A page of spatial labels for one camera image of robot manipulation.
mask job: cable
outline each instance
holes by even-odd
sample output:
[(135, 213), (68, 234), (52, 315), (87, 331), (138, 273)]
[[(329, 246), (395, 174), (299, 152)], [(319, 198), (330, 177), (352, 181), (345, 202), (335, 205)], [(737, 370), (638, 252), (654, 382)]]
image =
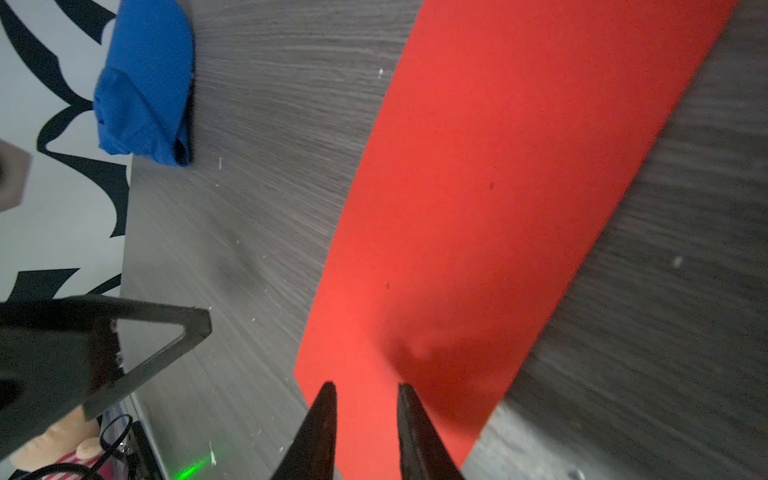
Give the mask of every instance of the cable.
[[(19, 480), (38, 480), (38, 478), (43, 478), (46, 475), (53, 475), (56, 473), (74, 473), (75, 475), (86, 476), (91, 473), (91, 469), (85, 465), (80, 465), (79, 463), (55, 463), (53, 465), (46, 465), (45, 467), (38, 468), (34, 472), (29, 472)], [(104, 477), (99, 475), (98, 472), (91, 478), (94, 480), (104, 480)]]
[(55, 463), (53, 465), (46, 465), (45, 467), (38, 468), (34, 472), (29, 472), (19, 480), (38, 480), (39, 478), (43, 478), (46, 475), (53, 475), (56, 473), (74, 473), (75, 475), (80, 475), (82, 480), (104, 480), (104, 477), (99, 474), (98, 469), (100, 469), (101, 466), (106, 463), (110, 456), (118, 451), (120, 443), (125, 440), (125, 437), (127, 437), (128, 433), (131, 431), (131, 425), (134, 422), (134, 418), (127, 413), (116, 416), (111, 422), (109, 422), (109, 425), (107, 425), (107, 427), (98, 437), (99, 443), (104, 445), (106, 443), (104, 441), (104, 433), (107, 431), (107, 429), (109, 429), (109, 427), (112, 426), (112, 424), (123, 417), (128, 417), (128, 424), (125, 426), (125, 429), (120, 434), (118, 439), (105, 449), (104, 454), (90, 468), (85, 465), (80, 465), (79, 463)]
[[(125, 427), (123, 427), (123, 428), (124, 428), (124, 429), (127, 429), (129, 426), (130, 426), (130, 425), (128, 425), (128, 424), (126, 423), (126, 424), (125, 424)], [(106, 451), (109, 449), (109, 444), (107, 443), (107, 441), (106, 441), (106, 440), (104, 440), (104, 433), (106, 433), (106, 432), (107, 432), (107, 429), (104, 429), (104, 430), (101, 432), (101, 435), (99, 435), (99, 436), (98, 436), (98, 443), (99, 443), (99, 445), (101, 446), (101, 449), (102, 449), (102, 450), (104, 450), (105, 452), (106, 452)], [(117, 460), (120, 460), (120, 461), (122, 461), (122, 462), (125, 462), (125, 460), (126, 460), (125, 454), (124, 454), (123, 452), (121, 452), (120, 450), (115, 450), (114, 452), (112, 452), (112, 456), (113, 456), (113, 457), (115, 457)]]
[(117, 420), (127, 417), (128, 423), (125, 426), (125, 429), (123, 429), (123, 432), (120, 434), (117, 440), (115, 440), (112, 445), (109, 446), (109, 448), (104, 452), (104, 454), (101, 456), (101, 458), (98, 459), (98, 462), (94, 463), (90, 470), (88, 470), (88, 473), (85, 477), (82, 478), (82, 480), (92, 480), (96, 478), (95, 476), (98, 475), (98, 469), (101, 468), (101, 466), (107, 462), (109, 457), (111, 457), (120, 446), (121, 442), (125, 440), (125, 437), (128, 436), (128, 433), (131, 431), (131, 425), (134, 423), (134, 418), (127, 413), (124, 413), (122, 415), (118, 415), (112, 419), (111, 422), (109, 422), (109, 425), (107, 425), (104, 428), (104, 431), (101, 432), (101, 435), (99, 435), (99, 443), (101, 443), (101, 440), (103, 439), (104, 432), (106, 432), (109, 427), (111, 427)]

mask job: wood grain surface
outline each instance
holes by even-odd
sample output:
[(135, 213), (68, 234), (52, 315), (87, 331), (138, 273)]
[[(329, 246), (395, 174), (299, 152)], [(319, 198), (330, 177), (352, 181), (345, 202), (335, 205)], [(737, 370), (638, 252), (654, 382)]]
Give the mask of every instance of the wood grain surface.
[[(182, 2), (194, 163), (137, 158), (122, 294), (210, 307), (138, 392), (171, 475), (269, 478), (346, 192), (417, 0)], [(468, 480), (768, 478), (768, 8), (743, 2), (464, 467)], [(121, 327), (127, 365), (172, 338)]]

